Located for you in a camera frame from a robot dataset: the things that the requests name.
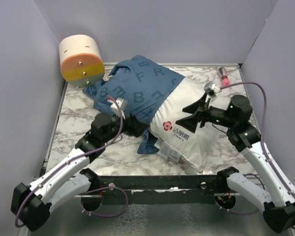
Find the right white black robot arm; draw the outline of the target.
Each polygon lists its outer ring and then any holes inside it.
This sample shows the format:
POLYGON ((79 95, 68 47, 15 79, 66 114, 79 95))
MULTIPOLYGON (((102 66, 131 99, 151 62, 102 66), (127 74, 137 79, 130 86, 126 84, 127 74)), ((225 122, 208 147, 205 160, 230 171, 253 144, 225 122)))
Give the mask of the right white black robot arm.
POLYGON ((188 117, 176 121, 194 133, 206 122, 226 127, 230 143, 253 166, 266 189, 246 179, 234 168, 218 172, 216 187, 221 192, 230 189, 245 197, 262 214, 266 224, 276 233, 281 233, 295 225, 295 186, 280 169, 260 132, 249 122, 252 107, 243 95, 231 98, 226 110, 209 105, 210 99, 203 95, 198 101, 183 108, 188 117))

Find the white pillow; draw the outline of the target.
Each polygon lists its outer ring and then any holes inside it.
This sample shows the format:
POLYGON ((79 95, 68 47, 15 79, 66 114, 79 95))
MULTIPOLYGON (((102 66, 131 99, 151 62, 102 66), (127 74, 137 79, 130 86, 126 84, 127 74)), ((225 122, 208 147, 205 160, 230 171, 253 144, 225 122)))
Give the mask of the white pillow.
POLYGON ((197 172, 205 169, 218 131, 209 126, 192 133, 176 121, 188 116, 182 109, 200 99, 204 92, 200 84, 184 78, 159 107, 149 129, 157 138, 154 146, 159 149, 158 154, 176 163, 183 161, 197 172))

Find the blue cartoon print pillowcase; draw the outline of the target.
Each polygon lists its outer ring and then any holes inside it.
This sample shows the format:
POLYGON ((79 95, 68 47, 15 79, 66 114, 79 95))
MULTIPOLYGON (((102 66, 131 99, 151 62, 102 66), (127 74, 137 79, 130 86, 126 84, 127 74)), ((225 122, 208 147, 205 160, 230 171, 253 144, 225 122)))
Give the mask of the blue cartoon print pillowcase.
MULTIPOLYGON (((83 92, 94 100, 93 108, 102 113, 115 115, 108 97, 126 100, 124 114, 132 114, 140 122, 151 124, 152 119, 165 99, 182 82, 184 76, 163 67, 143 56, 117 63, 107 81, 100 80, 85 87, 83 92)), ((154 154, 156 138, 148 129, 141 135, 138 154, 154 154)))

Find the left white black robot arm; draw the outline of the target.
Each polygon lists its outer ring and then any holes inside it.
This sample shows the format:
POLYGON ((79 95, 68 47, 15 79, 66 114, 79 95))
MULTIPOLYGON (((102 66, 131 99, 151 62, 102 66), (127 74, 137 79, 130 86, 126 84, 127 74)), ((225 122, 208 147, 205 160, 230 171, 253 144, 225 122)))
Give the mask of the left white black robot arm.
POLYGON ((108 113, 97 114, 90 130, 61 162, 30 184, 20 183, 14 188, 11 211, 15 226, 36 231, 57 207, 74 196, 106 190, 100 185, 100 177, 87 166, 122 132, 139 137, 147 128, 134 115, 114 118, 108 113))

